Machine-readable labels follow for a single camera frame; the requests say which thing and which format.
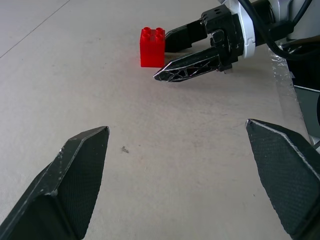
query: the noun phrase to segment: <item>gray floor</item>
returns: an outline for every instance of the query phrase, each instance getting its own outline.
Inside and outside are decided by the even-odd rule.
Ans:
[[[0,3],[0,221],[68,138],[107,125],[85,239],[289,240],[244,127],[256,118],[306,136],[268,50],[231,74],[161,83],[140,67],[141,28],[170,30],[218,2],[66,2]]]

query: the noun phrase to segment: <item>robotic arm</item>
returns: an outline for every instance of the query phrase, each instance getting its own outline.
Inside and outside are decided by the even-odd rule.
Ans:
[[[291,43],[320,35],[318,0],[219,0],[222,4],[205,11],[201,18],[169,31],[165,51],[175,53],[210,36],[208,49],[170,61],[154,78],[163,82],[182,82],[217,70],[232,68],[232,63],[250,58],[257,46],[267,44],[278,56],[299,61],[320,54],[320,49],[292,54],[275,41]]]

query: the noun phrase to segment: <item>carbon fiber texture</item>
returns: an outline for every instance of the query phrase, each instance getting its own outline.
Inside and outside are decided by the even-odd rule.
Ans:
[[[87,139],[71,164],[59,188],[58,198],[79,239],[86,235],[100,190],[105,164],[106,141]]]
[[[257,120],[249,120],[246,128],[273,208],[288,234],[301,234],[320,203],[320,181],[315,174],[319,162],[312,159],[310,165],[305,155],[320,161],[319,155],[301,135],[286,128]]]

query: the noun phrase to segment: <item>small debris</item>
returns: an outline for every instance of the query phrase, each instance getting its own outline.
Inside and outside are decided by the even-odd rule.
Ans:
[[[123,147],[121,148],[121,151],[122,151],[122,152],[124,152],[124,153],[126,153],[126,154],[128,154],[128,153],[129,153],[129,150],[128,150],[128,149],[126,149],[126,147],[125,147],[125,146],[123,146]]]

